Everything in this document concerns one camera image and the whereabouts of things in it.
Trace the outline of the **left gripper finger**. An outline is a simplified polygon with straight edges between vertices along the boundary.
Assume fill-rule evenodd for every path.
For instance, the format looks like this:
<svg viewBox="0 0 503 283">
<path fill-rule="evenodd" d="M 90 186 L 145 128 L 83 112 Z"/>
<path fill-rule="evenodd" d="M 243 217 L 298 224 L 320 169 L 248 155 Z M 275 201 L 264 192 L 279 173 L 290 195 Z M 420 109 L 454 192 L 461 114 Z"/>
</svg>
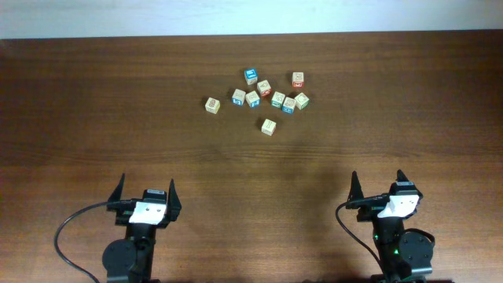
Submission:
<svg viewBox="0 0 503 283">
<path fill-rule="evenodd" d="M 167 197 L 167 217 L 176 221 L 182 210 L 182 204 L 175 189 L 174 180 L 171 179 Z"/>
<path fill-rule="evenodd" d="M 116 186 L 116 188 L 114 188 L 114 190 L 112 191 L 111 195 L 108 198 L 108 204 L 106 206 L 106 209 L 108 211 L 116 211 L 117 206 L 121 203 L 122 201 L 121 196 L 123 192 L 124 182 L 125 182 L 125 174 L 122 173 L 118 185 Z"/>
</svg>

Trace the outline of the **letter I wooden block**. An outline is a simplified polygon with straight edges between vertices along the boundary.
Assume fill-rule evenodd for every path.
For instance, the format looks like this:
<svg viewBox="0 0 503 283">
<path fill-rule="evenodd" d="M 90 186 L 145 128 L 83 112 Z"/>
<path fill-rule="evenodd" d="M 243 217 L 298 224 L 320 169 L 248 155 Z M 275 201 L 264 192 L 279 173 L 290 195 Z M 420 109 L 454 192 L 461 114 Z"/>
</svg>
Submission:
<svg viewBox="0 0 503 283">
<path fill-rule="evenodd" d="M 277 126 L 277 124 L 274 121 L 272 121 L 270 119 L 265 119 L 262 126 L 261 126 L 261 131 L 264 134 L 272 136 L 274 131 L 276 130 L 276 126 Z"/>
</svg>

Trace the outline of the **green Z wooden block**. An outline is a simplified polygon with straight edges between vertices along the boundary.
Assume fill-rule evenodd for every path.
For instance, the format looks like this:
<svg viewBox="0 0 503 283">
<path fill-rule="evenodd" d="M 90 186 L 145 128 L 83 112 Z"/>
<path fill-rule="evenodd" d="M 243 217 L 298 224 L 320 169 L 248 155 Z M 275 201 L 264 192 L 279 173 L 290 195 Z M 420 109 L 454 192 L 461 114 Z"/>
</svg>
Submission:
<svg viewBox="0 0 503 283">
<path fill-rule="evenodd" d="M 275 91 L 271 98 L 271 105 L 276 108 L 281 108 L 285 100 L 285 95 L 281 92 Z"/>
</svg>

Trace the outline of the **red A wooden block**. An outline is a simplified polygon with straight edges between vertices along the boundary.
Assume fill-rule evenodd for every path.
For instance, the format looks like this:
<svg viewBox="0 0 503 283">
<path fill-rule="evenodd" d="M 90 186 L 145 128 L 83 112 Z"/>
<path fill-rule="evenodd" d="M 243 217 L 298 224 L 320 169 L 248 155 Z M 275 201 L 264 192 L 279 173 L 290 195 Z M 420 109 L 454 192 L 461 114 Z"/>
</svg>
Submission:
<svg viewBox="0 0 503 283">
<path fill-rule="evenodd" d="M 272 87 L 267 80 L 263 80 L 257 83 L 257 90 L 261 97 L 265 97 L 271 93 Z"/>
</svg>

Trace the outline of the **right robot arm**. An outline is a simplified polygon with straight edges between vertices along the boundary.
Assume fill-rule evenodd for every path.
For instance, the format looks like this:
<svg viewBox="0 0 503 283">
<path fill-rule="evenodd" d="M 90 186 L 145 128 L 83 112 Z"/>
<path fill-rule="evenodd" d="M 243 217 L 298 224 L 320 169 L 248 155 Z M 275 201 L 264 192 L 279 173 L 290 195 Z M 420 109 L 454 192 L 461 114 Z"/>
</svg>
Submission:
<svg viewBox="0 0 503 283">
<path fill-rule="evenodd" d="M 402 171 L 388 193 L 365 197 L 358 175 L 351 176 L 347 209 L 358 211 L 358 222 L 373 224 L 373 242 L 378 251 L 381 273 L 372 282 L 424 282 L 432 273 L 435 238 L 423 230 L 404 227 L 417 212 L 423 194 Z"/>
</svg>

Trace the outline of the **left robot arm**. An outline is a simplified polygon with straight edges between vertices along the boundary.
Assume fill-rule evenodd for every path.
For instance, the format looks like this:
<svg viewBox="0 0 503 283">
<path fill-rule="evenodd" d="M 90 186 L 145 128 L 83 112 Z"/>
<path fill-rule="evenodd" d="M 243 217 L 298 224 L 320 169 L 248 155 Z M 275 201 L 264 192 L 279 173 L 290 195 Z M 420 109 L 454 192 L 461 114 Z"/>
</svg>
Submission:
<svg viewBox="0 0 503 283">
<path fill-rule="evenodd" d="M 115 224 L 126 228 L 123 239 L 113 241 L 102 255 L 107 271 L 107 282 L 154 282 L 152 263 L 156 231 L 164 230 L 177 220 L 182 210 L 181 201 L 171 181 L 169 190 L 146 189 L 142 197 L 122 198 L 125 177 L 108 198 L 106 209 L 116 214 Z"/>
</svg>

